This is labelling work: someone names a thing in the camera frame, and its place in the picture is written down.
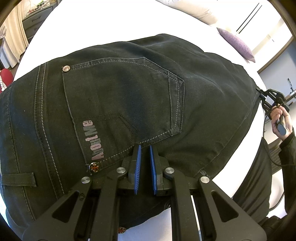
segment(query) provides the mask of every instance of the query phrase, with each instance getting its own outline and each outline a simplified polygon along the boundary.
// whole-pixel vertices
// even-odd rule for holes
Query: metal rivet
[[[91,172],[96,173],[96,172],[98,172],[98,171],[100,170],[100,167],[99,167],[99,165],[98,165],[97,162],[92,162],[92,163],[90,163],[90,165],[89,165],[89,170],[90,170]]]
[[[210,181],[208,177],[201,177],[200,180],[202,183],[208,183]]]
[[[64,72],[67,72],[69,70],[70,70],[70,66],[69,65],[66,65],[66,66],[63,67],[63,71]]]
[[[165,169],[165,172],[166,173],[168,173],[168,174],[172,174],[172,173],[174,173],[174,169],[172,168],[172,167],[167,167],[166,169]]]
[[[126,169],[124,167],[119,167],[117,168],[116,170],[118,173],[125,173],[126,172]]]
[[[123,227],[118,228],[118,233],[119,234],[123,234],[125,231],[126,231],[126,228],[123,228]]]
[[[81,182],[84,183],[84,184],[89,183],[90,181],[91,181],[91,179],[89,177],[83,177],[81,179]]]

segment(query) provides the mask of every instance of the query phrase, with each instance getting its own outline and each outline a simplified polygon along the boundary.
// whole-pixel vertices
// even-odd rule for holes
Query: purple pillow
[[[255,63],[254,55],[252,54],[252,51],[250,48],[242,41],[239,37],[236,37],[232,33],[217,28],[220,35],[233,47],[237,52],[240,53],[241,56],[243,56],[245,59],[250,60]]]

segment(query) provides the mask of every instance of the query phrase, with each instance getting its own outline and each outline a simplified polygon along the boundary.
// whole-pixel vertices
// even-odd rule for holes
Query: printed logo
[[[83,123],[84,134],[87,136],[86,142],[90,144],[90,150],[92,153],[92,160],[98,160],[104,158],[104,149],[101,145],[101,139],[98,138],[96,127],[93,125],[91,120],[86,120]]]

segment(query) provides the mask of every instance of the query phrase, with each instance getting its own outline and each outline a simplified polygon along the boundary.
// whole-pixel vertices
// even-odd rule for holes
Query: drawer
[[[27,36],[27,39],[29,39],[30,37],[34,36],[35,33],[38,31],[38,29],[40,28],[40,26],[43,24],[44,21],[38,23],[38,24],[35,24],[34,26],[28,28],[25,30],[25,33],[26,33],[26,36]]]
[[[32,40],[32,38],[33,38],[34,36],[32,36],[32,37],[30,37],[30,38],[28,38],[28,43],[30,43],[31,42],[31,40]]]
[[[25,19],[22,22],[24,26],[24,30],[29,29],[30,27],[36,25],[37,23],[43,22],[51,12],[52,12],[52,7],[49,7]]]

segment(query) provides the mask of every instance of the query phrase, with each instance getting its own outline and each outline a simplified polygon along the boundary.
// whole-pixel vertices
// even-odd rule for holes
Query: white pillow
[[[217,0],[156,0],[171,8],[187,13],[206,24],[214,24],[218,21],[211,11],[211,6]]]

